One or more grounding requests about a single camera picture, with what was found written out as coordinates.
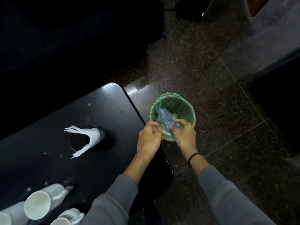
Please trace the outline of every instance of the black wristband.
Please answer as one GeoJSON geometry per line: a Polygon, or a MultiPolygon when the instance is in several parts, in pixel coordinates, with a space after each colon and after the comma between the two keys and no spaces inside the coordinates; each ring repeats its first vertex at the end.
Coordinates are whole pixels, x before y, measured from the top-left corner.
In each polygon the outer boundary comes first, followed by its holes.
{"type": "Polygon", "coordinates": [[[188,159],[187,164],[188,164],[190,167],[192,167],[192,166],[190,165],[190,160],[191,160],[195,155],[198,155],[198,154],[200,155],[199,152],[196,152],[196,153],[194,153],[193,155],[191,155],[190,158],[188,159]]]}

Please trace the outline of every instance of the left hand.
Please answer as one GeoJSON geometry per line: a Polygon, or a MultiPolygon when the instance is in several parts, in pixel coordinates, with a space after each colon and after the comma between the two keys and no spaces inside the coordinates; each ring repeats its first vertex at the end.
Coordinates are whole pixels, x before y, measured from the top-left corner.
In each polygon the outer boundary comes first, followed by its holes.
{"type": "Polygon", "coordinates": [[[157,152],[160,142],[163,140],[164,132],[160,127],[153,128],[152,126],[159,126],[157,122],[148,121],[144,129],[140,131],[140,136],[137,142],[137,153],[145,152],[153,155],[157,152]]]}

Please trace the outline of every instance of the mug handle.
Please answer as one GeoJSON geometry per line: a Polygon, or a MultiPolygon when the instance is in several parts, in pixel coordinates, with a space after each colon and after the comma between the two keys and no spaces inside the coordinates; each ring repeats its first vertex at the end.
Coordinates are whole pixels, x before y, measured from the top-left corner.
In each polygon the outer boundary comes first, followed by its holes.
{"type": "Polygon", "coordinates": [[[59,198],[62,198],[64,196],[66,196],[67,194],[69,193],[69,190],[64,190],[61,194],[55,196],[55,197],[52,197],[51,200],[57,200],[59,198]]]}
{"type": "Polygon", "coordinates": [[[84,213],[81,213],[77,220],[73,221],[71,224],[75,225],[76,223],[79,223],[84,218],[84,213]]]}

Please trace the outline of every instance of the trash can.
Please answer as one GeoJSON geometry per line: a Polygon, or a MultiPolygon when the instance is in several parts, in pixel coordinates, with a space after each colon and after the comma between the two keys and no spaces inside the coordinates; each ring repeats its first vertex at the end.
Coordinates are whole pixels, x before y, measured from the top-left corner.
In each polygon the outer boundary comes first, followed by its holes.
{"type": "MultiPolygon", "coordinates": [[[[171,114],[176,114],[177,118],[183,118],[187,122],[191,123],[193,128],[195,127],[196,115],[193,106],[177,93],[167,92],[155,99],[150,109],[150,121],[157,122],[160,120],[157,113],[157,106],[167,109],[171,114]]],[[[163,136],[163,139],[167,141],[175,141],[172,134],[167,131],[164,131],[164,133],[165,135],[163,136]]]]}

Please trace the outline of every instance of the blue plastic bag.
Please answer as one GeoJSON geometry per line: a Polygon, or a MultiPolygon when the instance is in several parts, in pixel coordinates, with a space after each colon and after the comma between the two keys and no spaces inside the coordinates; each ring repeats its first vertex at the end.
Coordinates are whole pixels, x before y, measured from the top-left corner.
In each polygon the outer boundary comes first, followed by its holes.
{"type": "Polygon", "coordinates": [[[173,133],[170,131],[170,127],[178,127],[178,124],[174,123],[177,115],[172,115],[167,109],[160,108],[159,106],[157,106],[156,109],[165,130],[173,135],[173,133]]]}

